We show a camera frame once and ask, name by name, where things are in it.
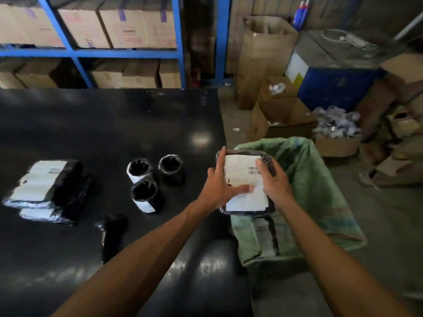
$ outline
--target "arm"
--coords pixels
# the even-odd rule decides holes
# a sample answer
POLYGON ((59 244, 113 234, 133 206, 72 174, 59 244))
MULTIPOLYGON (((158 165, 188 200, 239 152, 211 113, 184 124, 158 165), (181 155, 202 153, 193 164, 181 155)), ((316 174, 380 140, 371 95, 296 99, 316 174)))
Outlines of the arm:
POLYGON ((291 228, 311 272, 335 316, 415 316, 348 252, 337 246, 295 201, 288 178, 273 159, 272 177, 261 160, 256 165, 263 186, 291 228))
POLYGON ((232 197, 253 187, 226 185, 226 148, 209 168, 197 200, 175 218, 126 247, 83 283, 53 317, 134 316, 148 300, 198 224, 232 197))

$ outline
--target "crumpled plastic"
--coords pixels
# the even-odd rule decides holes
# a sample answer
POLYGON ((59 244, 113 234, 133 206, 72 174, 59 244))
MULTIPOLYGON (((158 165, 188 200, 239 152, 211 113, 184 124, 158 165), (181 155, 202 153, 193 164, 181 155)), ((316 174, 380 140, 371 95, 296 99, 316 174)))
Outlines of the crumpled plastic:
POLYGON ((314 133, 327 138, 354 138, 361 134, 361 129, 355 123, 360 119, 356 111, 346 113, 345 109, 330 106, 327 110, 318 107, 312 113, 319 122, 313 129, 314 133))

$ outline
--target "purple tape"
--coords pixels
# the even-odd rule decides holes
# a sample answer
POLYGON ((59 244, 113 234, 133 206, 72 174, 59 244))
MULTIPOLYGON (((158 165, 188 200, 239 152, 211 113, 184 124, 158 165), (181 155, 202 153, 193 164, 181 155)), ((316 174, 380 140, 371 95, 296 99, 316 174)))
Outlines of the purple tape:
POLYGON ((167 9, 167 2, 166 0, 162 0, 160 5, 160 20, 162 23, 167 23, 166 9, 167 9))
POLYGON ((33 19, 37 19, 37 16, 35 15, 34 11, 28 7, 25 7, 25 12, 28 13, 28 15, 30 17, 32 17, 33 19))
POLYGON ((126 16, 125 16, 125 10, 118 9, 119 18, 121 19, 121 22, 126 22, 126 16))

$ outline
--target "open cardboard box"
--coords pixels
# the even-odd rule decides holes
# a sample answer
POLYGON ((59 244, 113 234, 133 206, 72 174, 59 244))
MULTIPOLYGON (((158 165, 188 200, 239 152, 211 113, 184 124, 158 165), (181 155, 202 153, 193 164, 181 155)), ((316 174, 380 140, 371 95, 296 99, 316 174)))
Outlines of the open cardboard box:
POLYGON ((262 85, 260 86, 260 92, 258 93, 258 102, 263 101, 270 101, 275 99, 283 99, 283 98, 292 98, 296 97, 298 94, 297 88, 293 86, 291 80, 285 76, 266 76, 262 81, 262 85), (285 85, 285 89, 281 93, 272 94, 269 86, 270 85, 277 85, 279 83, 283 83, 285 85))
POLYGON ((389 72, 387 80, 398 90, 398 102, 407 103, 423 91, 423 54, 402 53, 380 66, 389 72))
POLYGON ((316 118, 298 97, 256 102, 247 137, 251 141, 292 136, 310 138, 316 125, 316 118), (281 125, 270 125, 269 122, 281 125))

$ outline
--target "person's left hand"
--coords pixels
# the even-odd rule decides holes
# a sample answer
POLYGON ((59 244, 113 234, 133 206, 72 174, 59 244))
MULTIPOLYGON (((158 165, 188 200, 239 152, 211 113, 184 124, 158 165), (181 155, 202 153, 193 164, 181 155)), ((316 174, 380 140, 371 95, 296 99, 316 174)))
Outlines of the person's left hand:
POLYGON ((241 185, 238 187, 229 186, 225 181, 223 168, 225 166, 226 147, 220 150, 219 158, 217 159, 216 170, 209 168, 207 170, 207 180, 204 184, 203 190, 198 196, 197 200, 209 210, 213 211, 225 205, 229 200, 239 194, 246 194, 252 192, 254 186, 241 185))

